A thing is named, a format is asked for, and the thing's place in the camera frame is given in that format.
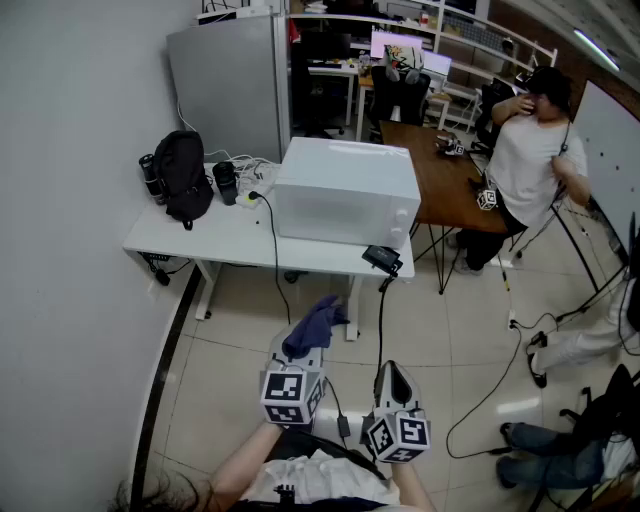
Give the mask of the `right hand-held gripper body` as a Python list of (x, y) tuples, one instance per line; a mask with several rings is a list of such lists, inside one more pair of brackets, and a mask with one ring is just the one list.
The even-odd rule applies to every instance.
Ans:
[(418, 404), (401, 409), (373, 407), (363, 417), (360, 443), (375, 461), (409, 463), (431, 449), (430, 427)]

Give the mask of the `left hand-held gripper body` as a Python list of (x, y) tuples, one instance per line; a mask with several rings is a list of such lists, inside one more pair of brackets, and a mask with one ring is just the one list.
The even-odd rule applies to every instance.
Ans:
[(266, 371), (260, 397), (265, 419), (277, 425), (308, 426), (324, 396), (323, 371)]

